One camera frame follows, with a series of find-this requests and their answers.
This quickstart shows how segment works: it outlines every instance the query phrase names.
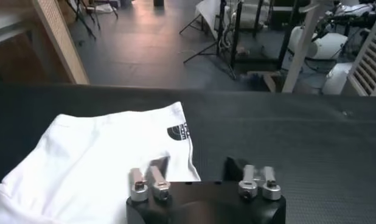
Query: black table surface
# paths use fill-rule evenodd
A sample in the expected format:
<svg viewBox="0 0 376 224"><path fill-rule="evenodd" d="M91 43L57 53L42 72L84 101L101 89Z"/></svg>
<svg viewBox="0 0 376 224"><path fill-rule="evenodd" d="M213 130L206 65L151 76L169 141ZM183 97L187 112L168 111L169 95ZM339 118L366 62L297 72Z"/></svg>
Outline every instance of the black table surface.
<svg viewBox="0 0 376 224"><path fill-rule="evenodd" d="M100 116L181 101L203 180L227 156L273 166L287 223L376 223L376 98L0 84L0 180L58 114Z"/></svg>

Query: white machine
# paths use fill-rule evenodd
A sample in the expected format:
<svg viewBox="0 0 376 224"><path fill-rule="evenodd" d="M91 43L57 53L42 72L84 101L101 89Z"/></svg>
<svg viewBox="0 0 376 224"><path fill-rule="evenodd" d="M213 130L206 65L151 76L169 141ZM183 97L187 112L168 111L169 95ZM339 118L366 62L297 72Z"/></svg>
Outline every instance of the white machine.
<svg viewBox="0 0 376 224"><path fill-rule="evenodd" d="M288 50L292 54L296 50L296 46L299 44L303 33L303 28L297 26L292 30L290 43L288 44ZM322 38L318 38L311 42L308 47L306 59L314 60L335 60L341 53L342 47L347 41L347 36L341 35L339 33L328 33Z"/></svg>
<svg viewBox="0 0 376 224"><path fill-rule="evenodd" d="M341 53L347 36L330 32L330 24L345 19L359 18L373 11L373 4L358 4L353 6L338 4L333 10L327 11L326 16L319 20L320 26L315 29L312 42L308 47L306 59L312 60L335 60ZM303 26L297 26L292 30L288 50L295 52L303 33Z"/></svg>

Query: black stand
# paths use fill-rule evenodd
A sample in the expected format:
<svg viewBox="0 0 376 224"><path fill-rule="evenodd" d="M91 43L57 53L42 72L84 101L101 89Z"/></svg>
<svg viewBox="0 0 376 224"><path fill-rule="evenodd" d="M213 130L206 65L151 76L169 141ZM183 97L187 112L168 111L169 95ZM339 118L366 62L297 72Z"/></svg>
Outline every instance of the black stand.
<svg viewBox="0 0 376 224"><path fill-rule="evenodd" d="M194 27L192 25L192 23L195 22L199 17L201 17L201 28L200 29L197 28L197 27ZM191 22L189 22L188 25L186 25L182 30L180 30L180 32L178 32L178 34L181 34L188 27L194 28L195 30L203 31L203 17L201 15L196 16Z"/></svg>
<svg viewBox="0 0 376 224"><path fill-rule="evenodd" d="M220 13L219 13L219 26L218 26L218 38L217 40L215 40L211 45L209 45L208 47L205 47L203 50L199 51L198 53L194 54L193 56L189 57L187 60L183 61L183 63L187 63L188 61L190 61L191 59L195 58L196 56L199 56L199 55L216 55L218 56L220 59L222 59L222 56L220 55L220 48L219 48L219 42L220 42L220 39L222 37L222 34L223 34L223 18L224 18L224 15L225 15L225 6L226 6L226 0L221 0L220 1ZM179 33L183 32L186 28L188 27L193 27L197 30L199 30L198 28L194 27L194 26L191 26L191 24L196 21L197 18L199 18L199 16L201 15L198 15L195 19L193 19L188 25L186 25ZM201 30L203 30L203 17L202 17L202 20L201 20ZM217 51L216 53L205 53L206 50L212 48L216 46L217 47ZM237 76L235 75L234 73L234 70L233 68L229 65L229 63L225 62L223 59L222 61L228 66L229 68L229 76L231 79L235 80L237 79Z"/></svg>
<svg viewBox="0 0 376 224"><path fill-rule="evenodd" d="M81 21L81 23L85 26L86 31L88 32L88 34L90 36L92 36L96 40L96 36L93 34L91 28L89 28L89 26L86 24L83 15L81 15L81 13L77 13L76 9L73 8L73 5L69 2L69 0L65 0L65 2L72 9L72 11L76 14L76 18L78 18Z"/></svg>
<svg viewBox="0 0 376 224"><path fill-rule="evenodd" d="M281 69L285 53L287 52L287 47L290 42L290 37L292 33L292 29L296 24L296 18L299 13L299 1L300 0L294 0L294 5L292 8L292 13L290 16L290 20L288 23L288 27L286 29L283 42L281 45L280 53L277 58L236 58L236 47L238 44L238 39L239 39L239 32L240 32L240 19L241 19L241 12L242 12L242 2L240 1L237 6L237 17L235 21L235 30L234 30L234 38L232 42L232 50L230 52L231 54L231 67L234 68L234 65L236 63L240 64L251 64L254 66L259 67L258 71L278 71ZM259 1L259 5L257 6L257 13L256 13L256 20L255 20L255 25L253 28L253 36L255 37L257 34L257 29L258 29L258 22L259 22L259 16L260 16L260 11L262 7L262 2L263 0Z"/></svg>
<svg viewBox="0 0 376 224"><path fill-rule="evenodd" d="M97 16L97 12L96 12L96 6L97 6L97 4L95 3L95 0L93 0L93 3L91 4L91 6L93 7L93 13L95 13L95 17L96 17L96 21L97 21L97 28L99 28L99 30L100 30L101 28L100 28L99 17ZM116 13L115 8L114 8L113 6L111 6L111 8L113 9L113 12L114 12L114 14L115 14L115 16L116 16L116 19L118 19L119 17L118 17L118 15L117 15L117 13Z"/></svg>

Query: wooden panel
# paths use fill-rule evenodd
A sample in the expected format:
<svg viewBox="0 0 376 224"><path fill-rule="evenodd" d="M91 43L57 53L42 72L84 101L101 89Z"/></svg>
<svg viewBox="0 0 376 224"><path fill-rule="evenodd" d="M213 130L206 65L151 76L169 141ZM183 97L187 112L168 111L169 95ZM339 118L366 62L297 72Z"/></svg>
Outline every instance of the wooden panel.
<svg viewBox="0 0 376 224"><path fill-rule="evenodd" d="M0 43L0 77L13 83L49 82L25 34Z"/></svg>
<svg viewBox="0 0 376 224"><path fill-rule="evenodd" d="M88 84L88 77L56 0L33 0L35 9L72 82Z"/></svg>

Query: black logo print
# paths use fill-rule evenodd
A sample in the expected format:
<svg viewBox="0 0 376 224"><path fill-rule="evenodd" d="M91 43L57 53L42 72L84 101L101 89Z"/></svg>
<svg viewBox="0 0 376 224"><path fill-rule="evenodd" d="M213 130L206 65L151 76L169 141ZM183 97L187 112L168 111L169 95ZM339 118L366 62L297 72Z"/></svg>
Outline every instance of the black logo print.
<svg viewBox="0 0 376 224"><path fill-rule="evenodd" d="M168 135L177 141L185 140L189 138L189 130L187 123L181 125L173 126L168 128Z"/></svg>

